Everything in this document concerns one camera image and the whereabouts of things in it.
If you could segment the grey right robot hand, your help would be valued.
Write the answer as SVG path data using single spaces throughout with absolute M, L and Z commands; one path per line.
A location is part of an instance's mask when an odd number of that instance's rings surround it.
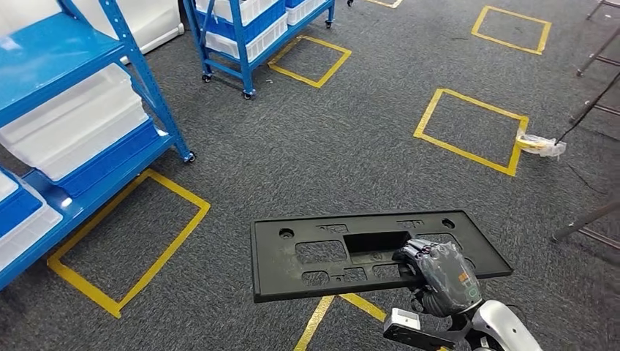
M 424 314 L 449 317 L 483 301 L 474 269 L 452 242 L 412 238 L 393 253 L 392 259 L 398 262 L 402 276 L 421 280 L 409 289 Z

